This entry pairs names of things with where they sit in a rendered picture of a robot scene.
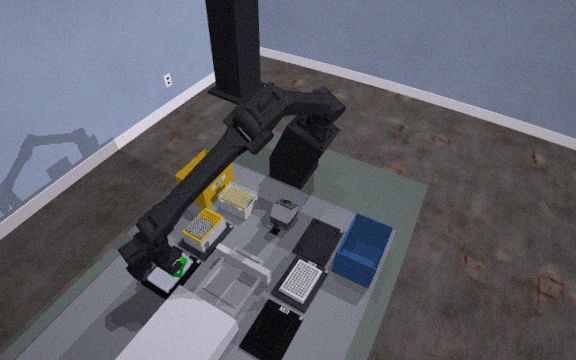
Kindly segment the yellow open-top bin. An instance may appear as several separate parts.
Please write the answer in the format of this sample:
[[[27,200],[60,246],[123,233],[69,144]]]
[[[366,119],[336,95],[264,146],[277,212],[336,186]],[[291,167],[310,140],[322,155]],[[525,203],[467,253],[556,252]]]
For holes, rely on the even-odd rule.
[[[175,175],[177,184],[179,184],[184,177],[209,153],[208,150],[203,150],[197,157],[195,157],[189,164],[187,164],[179,173]],[[183,179],[182,179],[183,178]],[[209,209],[217,200],[217,195],[229,183],[234,182],[232,164],[230,164],[216,180],[193,202],[194,204]]]

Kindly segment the blue open-top bin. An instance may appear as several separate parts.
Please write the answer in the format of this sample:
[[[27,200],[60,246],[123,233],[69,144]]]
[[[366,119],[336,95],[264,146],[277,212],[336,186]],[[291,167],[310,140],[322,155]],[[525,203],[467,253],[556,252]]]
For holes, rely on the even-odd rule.
[[[356,213],[336,251],[331,272],[369,288],[391,230],[393,227]]]

